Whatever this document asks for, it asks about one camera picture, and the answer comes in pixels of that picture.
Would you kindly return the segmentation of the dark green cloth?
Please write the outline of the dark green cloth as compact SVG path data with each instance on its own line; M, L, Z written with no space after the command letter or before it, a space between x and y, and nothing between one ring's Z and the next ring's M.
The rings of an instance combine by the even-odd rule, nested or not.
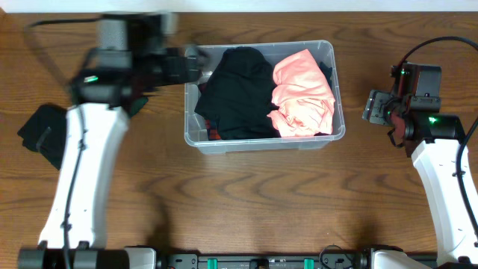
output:
M141 96L139 99L134 100L129 108L129 117L133 117L138 114L148 101L149 98L147 96Z

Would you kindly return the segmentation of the dark navy cloth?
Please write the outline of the dark navy cloth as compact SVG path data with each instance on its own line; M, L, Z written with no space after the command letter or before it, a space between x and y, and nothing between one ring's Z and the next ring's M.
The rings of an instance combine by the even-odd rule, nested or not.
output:
M321 72L324 74L329 87L333 89L333 84L332 84L333 68L328 67L327 65L325 65L324 62L320 62L319 68Z

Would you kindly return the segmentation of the black cloth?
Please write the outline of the black cloth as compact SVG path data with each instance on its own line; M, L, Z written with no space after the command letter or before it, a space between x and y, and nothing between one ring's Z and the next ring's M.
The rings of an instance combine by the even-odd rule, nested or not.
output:
M205 83L195 112L216 124L222 140L279 137L268 117L272 103L273 67L252 47L227 49Z
M17 132L26 149L40 153L57 170L66 145L66 113L57 105L41 105Z

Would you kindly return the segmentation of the pink cloth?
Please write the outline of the pink cloth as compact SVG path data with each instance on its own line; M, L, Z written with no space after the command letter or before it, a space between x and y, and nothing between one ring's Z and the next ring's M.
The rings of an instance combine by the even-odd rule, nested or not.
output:
M272 103L268 117L281 137L330 135L335 97L327 78L309 50L304 49L275 65Z

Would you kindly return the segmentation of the clear plastic storage bin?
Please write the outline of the clear plastic storage bin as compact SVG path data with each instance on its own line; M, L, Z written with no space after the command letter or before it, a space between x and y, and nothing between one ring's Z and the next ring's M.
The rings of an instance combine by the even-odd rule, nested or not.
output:
M286 57L307 49L317 63L324 64L332 70L330 87L335 97L332 134L312 137L209 140L204 118L194 111L196 103L201 96L199 85L207 82L220 62L223 53L227 49L236 48L237 45L208 45L187 49L185 52L187 57L191 57L199 51L204 52L207 56L199 79L184 86L184 140L188 145L196 147L205 155L273 149L321 149L332 141L340 140L345 135L346 126L338 82L338 71L335 63L335 51L329 41L308 40L282 43L251 43L249 46L259 50L273 66Z

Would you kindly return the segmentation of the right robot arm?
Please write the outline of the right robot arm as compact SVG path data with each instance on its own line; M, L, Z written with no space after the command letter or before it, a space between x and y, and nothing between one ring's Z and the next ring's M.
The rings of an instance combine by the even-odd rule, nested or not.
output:
M387 126L425 189L437 239L438 268L477 267L477 190L458 116L440 112L441 67L404 61L390 91L372 90L363 120Z

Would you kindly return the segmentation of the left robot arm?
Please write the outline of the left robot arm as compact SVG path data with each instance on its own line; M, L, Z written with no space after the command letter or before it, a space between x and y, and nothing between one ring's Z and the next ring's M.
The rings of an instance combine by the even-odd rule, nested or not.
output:
M19 268L162 268L152 247L106 250L105 211L114 165L128 131L128 108L151 87L199 79L208 56L197 47L91 49L69 83L73 105L54 202L35 248L22 248Z

